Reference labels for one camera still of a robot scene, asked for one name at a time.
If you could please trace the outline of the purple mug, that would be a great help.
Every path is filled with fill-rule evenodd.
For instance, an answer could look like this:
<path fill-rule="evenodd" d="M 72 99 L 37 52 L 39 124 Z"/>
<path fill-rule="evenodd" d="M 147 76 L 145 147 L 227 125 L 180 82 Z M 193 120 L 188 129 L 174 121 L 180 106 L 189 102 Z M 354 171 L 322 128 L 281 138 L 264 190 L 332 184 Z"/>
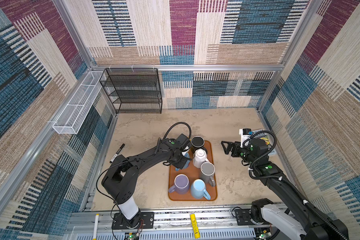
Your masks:
<path fill-rule="evenodd" d="M 184 195 L 190 188 L 189 178 L 184 174 L 179 174 L 175 177 L 174 184 L 168 189 L 169 193 L 178 193 Z"/>

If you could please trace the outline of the blue speckled mug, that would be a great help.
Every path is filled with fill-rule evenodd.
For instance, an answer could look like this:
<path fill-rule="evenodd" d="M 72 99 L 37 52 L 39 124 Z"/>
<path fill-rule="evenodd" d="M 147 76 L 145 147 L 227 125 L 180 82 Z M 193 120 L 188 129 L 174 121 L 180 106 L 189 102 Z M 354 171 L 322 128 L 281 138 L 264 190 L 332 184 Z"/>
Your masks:
<path fill-rule="evenodd" d="M 191 159 L 190 159 L 189 152 L 188 151 L 182 152 L 182 157 L 181 157 L 180 161 L 176 164 L 175 170 L 179 171 L 179 170 L 186 169 L 189 166 L 190 161 L 191 161 Z"/>

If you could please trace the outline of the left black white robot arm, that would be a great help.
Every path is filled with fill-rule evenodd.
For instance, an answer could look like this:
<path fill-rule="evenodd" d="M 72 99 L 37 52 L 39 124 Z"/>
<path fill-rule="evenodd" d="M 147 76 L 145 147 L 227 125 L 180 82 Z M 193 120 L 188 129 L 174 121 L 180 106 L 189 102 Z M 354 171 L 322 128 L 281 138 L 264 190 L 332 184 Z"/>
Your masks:
<path fill-rule="evenodd" d="M 118 206 L 127 228 L 135 228 L 141 222 L 141 211 L 133 198 L 138 177 L 159 163 L 183 168 L 190 160 L 183 155 L 189 145 L 190 138 L 181 134 L 177 139 L 158 139 L 155 147 L 141 154 L 116 157 L 101 184 Z"/>

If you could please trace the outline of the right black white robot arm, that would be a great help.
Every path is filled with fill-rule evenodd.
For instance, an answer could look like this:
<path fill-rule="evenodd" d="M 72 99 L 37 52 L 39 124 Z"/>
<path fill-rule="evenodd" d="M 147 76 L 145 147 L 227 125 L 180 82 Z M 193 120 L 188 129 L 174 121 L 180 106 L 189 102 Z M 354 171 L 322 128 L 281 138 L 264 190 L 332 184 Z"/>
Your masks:
<path fill-rule="evenodd" d="M 252 202 L 251 220 L 260 225 L 268 222 L 291 240 L 347 240 L 349 232 L 341 220 L 333 220 L 320 211 L 289 181 L 283 171 L 269 160 L 269 153 L 278 140 L 271 131 L 254 133 L 251 129 L 239 131 L 239 142 L 222 141 L 225 154 L 241 158 L 248 167 L 249 176 L 272 190 L 294 214 L 281 211 L 268 199 Z"/>

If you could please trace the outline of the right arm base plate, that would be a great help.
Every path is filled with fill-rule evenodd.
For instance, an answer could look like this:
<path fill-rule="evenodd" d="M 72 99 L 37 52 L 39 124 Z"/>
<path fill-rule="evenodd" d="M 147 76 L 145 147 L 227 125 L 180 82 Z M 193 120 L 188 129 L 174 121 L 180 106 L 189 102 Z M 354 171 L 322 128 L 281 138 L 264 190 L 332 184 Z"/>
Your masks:
<path fill-rule="evenodd" d="M 234 209 L 234 218 L 237 221 L 238 226 L 253 226 L 255 223 L 252 221 L 250 209 Z"/>

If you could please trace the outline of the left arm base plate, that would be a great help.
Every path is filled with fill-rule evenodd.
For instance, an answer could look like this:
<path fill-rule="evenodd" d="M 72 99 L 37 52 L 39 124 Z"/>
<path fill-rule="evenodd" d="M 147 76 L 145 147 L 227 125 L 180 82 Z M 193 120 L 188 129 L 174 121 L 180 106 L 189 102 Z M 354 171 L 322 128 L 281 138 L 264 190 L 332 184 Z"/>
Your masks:
<path fill-rule="evenodd" d="M 114 215 L 112 230 L 152 229 L 154 220 L 154 212 L 138 212 L 131 220 L 127 220 L 122 213 L 119 213 Z"/>

